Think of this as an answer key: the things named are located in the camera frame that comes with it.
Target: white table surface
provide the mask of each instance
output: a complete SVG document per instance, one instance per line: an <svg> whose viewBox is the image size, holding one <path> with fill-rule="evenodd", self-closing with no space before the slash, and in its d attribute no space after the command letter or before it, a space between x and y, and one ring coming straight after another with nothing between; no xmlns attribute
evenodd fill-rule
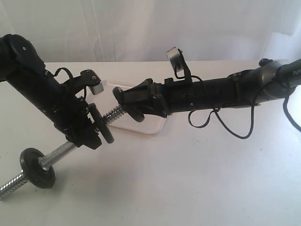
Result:
<svg viewBox="0 0 301 226"><path fill-rule="evenodd" d="M257 67L257 61L188 64L203 79ZM168 62L47 64L52 72L60 66L74 76L91 68L102 80L133 84L173 76ZM0 96L0 183L5 183L20 171L25 148L49 153L65 139L7 83L0 84ZM300 103L298 89L289 103L298 123ZM208 113L196 113L193 120L201 124ZM112 145L76 149L55 165L53 189L28 183L1 201L0 225L301 224L301 134L284 116L282 100L255 109L248 140L233 137L214 116L208 127L195 129L187 114L172 115L156 135L113 128ZM235 132L247 133L250 109L224 109L221 117Z"/></svg>

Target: white fabric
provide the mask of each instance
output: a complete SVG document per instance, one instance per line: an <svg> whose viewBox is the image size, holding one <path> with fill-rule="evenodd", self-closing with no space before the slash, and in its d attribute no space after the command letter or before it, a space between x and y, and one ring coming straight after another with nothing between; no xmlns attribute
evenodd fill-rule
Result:
<svg viewBox="0 0 301 226"><path fill-rule="evenodd" d="M301 57L300 0L0 0L0 35L44 61Z"/></svg>

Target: white backdrop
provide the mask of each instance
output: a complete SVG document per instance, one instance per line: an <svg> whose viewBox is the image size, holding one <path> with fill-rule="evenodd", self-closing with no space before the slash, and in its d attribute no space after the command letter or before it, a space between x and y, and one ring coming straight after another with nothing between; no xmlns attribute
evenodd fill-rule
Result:
<svg viewBox="0 0 301 226"><path fill-rule="evenodd" d="M0 36L47 62L301 57L300 0L0 0Z"/></svg>

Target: metal threaded rod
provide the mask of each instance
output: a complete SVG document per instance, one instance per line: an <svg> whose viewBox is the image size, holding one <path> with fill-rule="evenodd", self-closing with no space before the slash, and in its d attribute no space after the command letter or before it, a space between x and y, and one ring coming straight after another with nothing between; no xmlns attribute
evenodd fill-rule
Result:
<svg viewBox="0 0 301 226"><path fill-rule="evenodd" d="M113 110L109 111L107 114L103 116L104 122L109 125L112 122L116 121L118 118L120 118L122 115L124 115L126 111L123 109L121 105L116 106ZM51 153L45 155L42 158L39 158L39 165L44 170L49 170L49 167L61 160L63 157L65 157L67 154L72 152L76 148L76 145L67 141L63 143L61 146L56 148ZM6 184L4 184L0 188L0 201L4 199L7 195L14 192L18 188L22 187L28 182L28 178L23 174L23 171L21 171L20 174L12 178L10 181L8 181Z"/></svg>

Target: round black washer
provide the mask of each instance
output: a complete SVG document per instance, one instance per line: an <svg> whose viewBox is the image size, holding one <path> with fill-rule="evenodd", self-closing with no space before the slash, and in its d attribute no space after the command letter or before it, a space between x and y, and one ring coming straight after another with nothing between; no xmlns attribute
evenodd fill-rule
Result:
<svg viewBox="0 0 301 226"><path fill-rule="evenodd" d="M20 155L20 164L23 173L30 182L39 188L52 188L55 184L55 171L53 167L44 170L38 163L38 158L44 154L35 148L27 148Z"/></svg>
<svg viewBox="0 0 301 226"><path fill-rule="evenodd" d="M123 97L123 90L120 87L115 87L113 89L113 95L118 101L118 103L123 107L123 109L136 121L136 122L142 122L144 120L144 115L141 113L141 111L138 110L137 107L134 107L132 105L124 105L122 104L122 97Z"/></svg>
<svg viewBox="0 0 301 226"><path fill-rule="evenodd" d="M113 143L114 142L113 135L111 134L111 131L109 130L107 124L105 124L105 122L103 121L103 118L100 115L100 112L98 111L96 105L94 103L91 103L89 104L88 109L94 119L96 127L102 133L103 138L106 140L108 144Z"/></svg>

